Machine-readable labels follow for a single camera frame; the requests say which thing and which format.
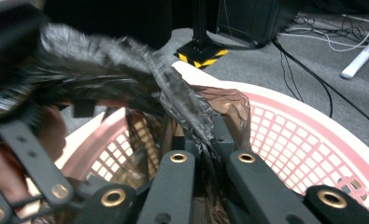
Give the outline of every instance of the gray carpet floor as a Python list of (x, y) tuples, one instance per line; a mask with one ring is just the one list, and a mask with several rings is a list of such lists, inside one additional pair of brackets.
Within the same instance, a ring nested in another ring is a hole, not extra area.
[[(339, 15), (306, 15), (315, 18), (316, 23), (314, 23), (314, 26), (320, 28), (339, 29), (341, 26), (348, 28), (352, 25), (354, 27), (360, 27), (359, 29), (363, 29), (365, 32), (369, 29), (369, 22), (357, 20), (350, 22), (348, 19), (343, 21), (344, 18)], [(221, 43), (243, 44), (227, 35), (208, 35)], [(160, 49), (160, 52), (166, 54), (168, 56), (168, 62), (170, 61), (172, 63), (173, 61), (177, 61), (177, 58), (173, 56), (176, 50), (191, 40), (191, 29), (174, 30), (172, 38)], [(340, 77), (342, 70), (359, 54), (361, 49), (354, 49), (348, 52), (335, 52), (330, 49), (328, 43), (325, 41), (299, 36), (278, 35), (277, 40), (292, 56), (309, 67), (369, 116), (369, 61), (353, 79), (347, 80)], [(357, 44), (344, 37), (332, 38), (332, 40), (352, 45)], [(334, 47), (337, 49), (348, 48), (337, 45), (334, 45)], [(230, 50), (227, 55), (218, 59), (216, 63), (210, 65), (204, 71), (221, 80), (249, 83), (294, 97), (284, 81), (281, 60), (280, 51), (273, 44), (269, 44), (262, 49), (256, 50)], [(286, 61), (283, 61), (283, 64), (288, 83), (295, 90)], [(293, 79), (295, 80), (298, 91), (302, 95), (304, 103), (328, 115), (330, 104), (326, 91), (304, 69), (290, 60), (289, 64)], [(333, 97), (334, 107), (332, 119), (369, 146), (369, 120), (336, 93), (333, 91), (330, 91), (330, 93)], [(86, 119), (77, 121), (71, 119), (67, 121), (69, 122), (69, 132), (74, 131), (85, 121)]]

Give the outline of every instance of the pink laundry basket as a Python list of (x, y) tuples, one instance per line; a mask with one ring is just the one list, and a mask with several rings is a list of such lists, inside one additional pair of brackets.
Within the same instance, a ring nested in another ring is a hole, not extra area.
[[(235, 88), (249, 98), (252, 149), (290, 189), (304, 194), (313, 185), (333, 186), (369, 210), (369, 148), (357, 137), (276, 91), (237, 82), (213, 86)], [(121, 109), (85, 140), (62, 170), (79, 179), (92, 173), (110, 180), (132, 153)]]

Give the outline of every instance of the white cable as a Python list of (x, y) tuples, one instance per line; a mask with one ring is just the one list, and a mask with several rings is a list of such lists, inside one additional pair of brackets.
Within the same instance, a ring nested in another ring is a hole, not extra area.
[(367, 34), (367, 36), (364, 38), (364, 40), (362, 42), (360, 42), (358, 45), (354, 46), (354, 47), (351, 47), (349, 49), (335, 49), (333, 48), (333, 46), (331, 45), (331, 42), (329, 41), (329, 47), (330, 49), (334, 50), (334, 51), (337, 51), (337, 52), (345, 52), (345, 51), (350, 51), (350, 50), (353, 50), (355, 48), (357, 48), (358, 46), (362, 45), (367, 39), (368, 39), (368, 36), (369, 36), (369, 32)]
[(346, 46), (346, 47), (356, 47), (357, 49), (364, 49), (365, 48), (365, 46), (355, 46), (355, 45), (350, 45), (350, 44), (345, 44), (345, 43), (341, 43), (341, 42), (332, 41), (332, 40), (330, 40), (330, 37), (328, 37), (327, 35), (325, 35), (327, 37), (327, 39), (323, 39), (323, 38), (316, 37), (316, 36), (313, 36), (313, 35), (294, 35), (294, 34), (286, 34), (286, 33), (278, 33), (278, 35), (305, 37), (305, 38), (317, 39), (317, 40), (321, 40), (321, 41), (325, 41), (325, 42), (330, 41), (331, 43), (334, 43), (336, 45), (342, 45), (342, 46)]

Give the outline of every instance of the black computer tower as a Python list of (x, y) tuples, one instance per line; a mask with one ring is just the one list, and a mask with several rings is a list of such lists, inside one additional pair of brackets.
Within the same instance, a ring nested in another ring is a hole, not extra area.
[(266, 45), (294, 19), (301, 0), (220, 0), (218, 31)]

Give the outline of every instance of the human hand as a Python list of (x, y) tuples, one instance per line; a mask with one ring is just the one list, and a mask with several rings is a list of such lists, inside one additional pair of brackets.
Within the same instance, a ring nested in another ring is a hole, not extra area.
[[(66, 129), (57, 107), (46, 107), (43, 122), (38, 132), (38, 140), (52, 160), (63, 153)], [(24, 171), (11, 149), (0, 144), (0, 190), (10, 203), (29, 196)]]

